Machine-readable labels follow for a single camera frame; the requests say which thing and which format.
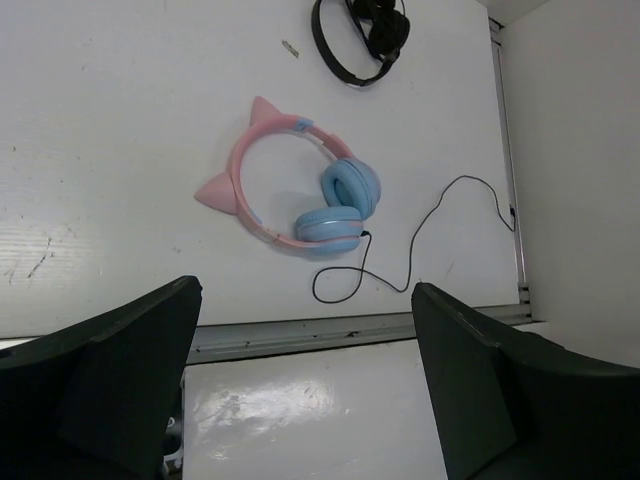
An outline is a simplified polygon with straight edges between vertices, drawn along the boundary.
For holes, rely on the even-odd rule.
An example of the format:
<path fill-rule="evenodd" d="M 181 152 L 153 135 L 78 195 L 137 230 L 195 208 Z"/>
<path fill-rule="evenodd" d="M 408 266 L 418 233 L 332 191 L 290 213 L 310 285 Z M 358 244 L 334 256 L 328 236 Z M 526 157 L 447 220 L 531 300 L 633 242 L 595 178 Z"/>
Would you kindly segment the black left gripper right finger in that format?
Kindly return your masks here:
<path fill-rule="evenodd" d="M 429 283 L 412 314 L 451 479 L 635 479 L 639 372 L 490 318 Z"/>

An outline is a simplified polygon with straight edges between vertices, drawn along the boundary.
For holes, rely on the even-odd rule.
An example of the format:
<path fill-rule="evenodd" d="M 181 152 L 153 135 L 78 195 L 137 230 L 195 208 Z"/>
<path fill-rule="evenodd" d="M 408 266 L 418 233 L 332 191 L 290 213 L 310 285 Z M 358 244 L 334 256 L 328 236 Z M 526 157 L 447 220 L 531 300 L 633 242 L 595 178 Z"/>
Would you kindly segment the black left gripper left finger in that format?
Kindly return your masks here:
<path fill-rule="evenodd" d="M 182 276 L 3 350 L 2 478 L 160 478 L 201 291 Z"/>

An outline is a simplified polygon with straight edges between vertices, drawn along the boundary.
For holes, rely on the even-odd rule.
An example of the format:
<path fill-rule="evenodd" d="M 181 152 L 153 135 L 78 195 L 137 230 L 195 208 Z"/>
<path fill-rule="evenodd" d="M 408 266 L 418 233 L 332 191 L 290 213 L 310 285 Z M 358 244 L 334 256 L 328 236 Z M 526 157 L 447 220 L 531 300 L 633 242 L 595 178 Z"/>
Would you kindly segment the pink blue cat-ear headphones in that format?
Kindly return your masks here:
<path fill-rule="evenodd" d="M 241 167 L 248 149 L 261 138 L 280 133 L 312 137 L 333 156 L 320 177 L 325 208 L 300 215 L 289 237 L 265 227 L 244 194 Z M 285 114 L 261 96 L 254 98 L 248 129 L 234 144 L 226 170 L 213 177 L 194 194 L 199 203 L 233 215 L 244 227 L 267 244 L 309 255 L 337 255 L 355 250 L 364 235 L 364 221 L 381 199 L 376 172 L 356 159 L 338 136 L 316 126 L 308 118 Z"/>

